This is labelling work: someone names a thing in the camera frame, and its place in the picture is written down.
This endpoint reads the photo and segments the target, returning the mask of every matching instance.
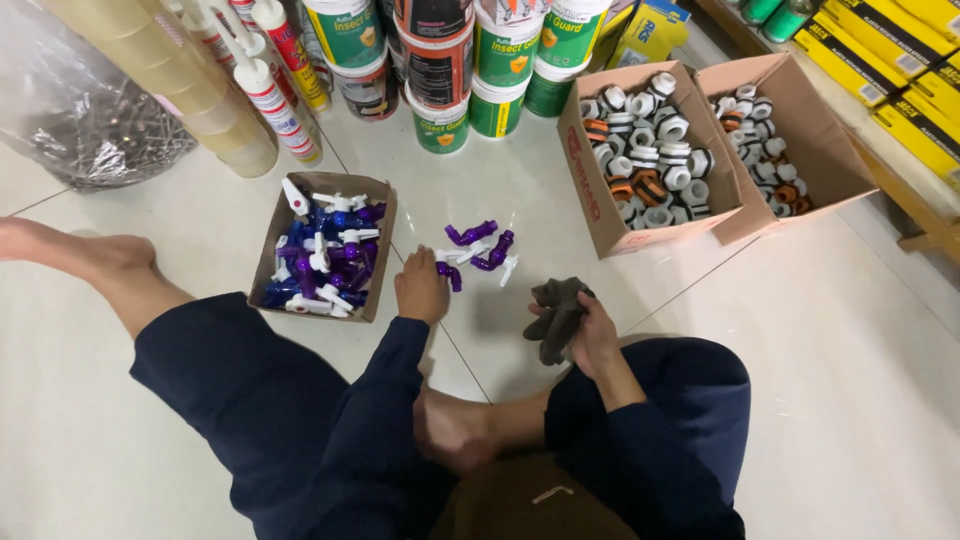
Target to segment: wooden shelf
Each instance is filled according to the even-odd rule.
[[[789,43],[771,43],[748,26],[727,0],[694,0],[748,56],[786,52],[797,59],[810,81],[847,126],[851,139],[876,180],[920,225],[925,235],[901,241],[905,251],[942,248],[960,264],[960,193],[940,180],[871,118],[872,111],[837,84],[809,57]]]

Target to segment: white tile floor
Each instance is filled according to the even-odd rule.
[[[417,147],[406,107],[372,126],[336,110],[324,130],[324,170],[396,187],[388,275],[419,243],[449,245],[447,223],[516,231],[506,289],[499,271],[465,273],[429,353],[431,385],[477,401],[543,387],[559,370],[519,337],[527,289],[579,276],[624,335],[696,335],[744,359],[754,410],[737,507],[752,538],[960,538],[960,343],[948,302],[922,302],[956,291],[931,282],[918,298],[891,270],[890,234],[864,233],[850,212],[729,248],[706,235],[598,261],[550,122],[527,115],[511,140],[475,137],[446,158]],[[198,296],[247,290],[277,180],[297,169],[284,157],[245,181],[198,151],[148,183],[82,197],[56,195],[10,153],[0,163],[0,215],[149,236],[168,277]],[[252,538],[203,441],[127,377],[132,347],[106,303],[25,263],[0,264],[0,283],[0,540]],[[353,380],[396,313],[389,280],[383,299],[372,325],[268,321]]]

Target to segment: navy blue pants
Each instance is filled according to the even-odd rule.
[[[320,356],[276,335],[241,293],[175,307],[134,345],[131,375],[206,439],[233,474],[234,507],[253,521],[259,537],[270,538],[275,524],[261,512],[271,520],[282,516],[310,482],[324,454],[333,407],[348,383]],[[750,413],[743,364],[725,347],[696,338],[650,339],[623,354],[649,399],[732,503]],[[610,458],[615,452],[605,415],[596,386],[573,368],[550,394],[547,448],[602,502],[629,501],[636,493],[612,492],[620,469]],[[411,508],[406,530],[416,537],[432,527],[456,479],[426,460],[411,467],[410,489],[417,493],[412,500],[419,504]],[[609,505],[617,511],[615,503]]]

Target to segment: gray cloth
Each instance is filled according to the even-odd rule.
[[[533,288],[534,299],[547,311],[523,331],[523,338],[540,341],[540,362],[552,366],[563,363],[564,348],[580,328],[580,320],[587,310],[577,300],[577,293],[584,291],[596,298],[578,278],[547,283]]]

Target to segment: green bottle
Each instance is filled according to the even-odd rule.
[[[813,16],[813,11],[810,0],[787,0],[767,19],[761,32],[774,43],[785,43]]]
[[[747,21],[747,24],[761,26],[782,3],[783,0],[750,0],[743,6],[740,13],[743,14],[743,20]]]

